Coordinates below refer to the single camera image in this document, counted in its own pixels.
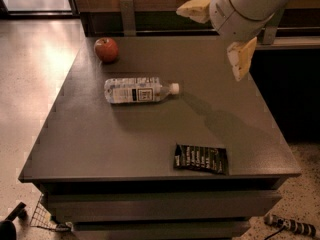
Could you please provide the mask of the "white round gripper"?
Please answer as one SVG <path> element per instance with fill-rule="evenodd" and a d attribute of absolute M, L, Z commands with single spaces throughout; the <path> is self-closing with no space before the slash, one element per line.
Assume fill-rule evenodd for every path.
<path fill-rule="evenodd" d="M 233 42 L 227 47 L 233 75 L 240 81 L 249 72 L 257 46 L 255 36 L 275 10 L 276 4 L 270 0 L 189 0 L 176 10 L 176 14 L 201 24 L 210 20 L 222 38 L 246 41 Z"/>

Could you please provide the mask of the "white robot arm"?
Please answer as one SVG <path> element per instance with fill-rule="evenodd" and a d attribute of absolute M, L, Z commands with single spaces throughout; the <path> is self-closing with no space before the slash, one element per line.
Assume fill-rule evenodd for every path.
<path fill-rule="evenodd" d="M 189 0 L 176 14 L 200 24 L 210 22 L 226 40 L 227 57 L 234 78 L 248 72 L 257 36 L 274 14 L 290 0 Z"/>

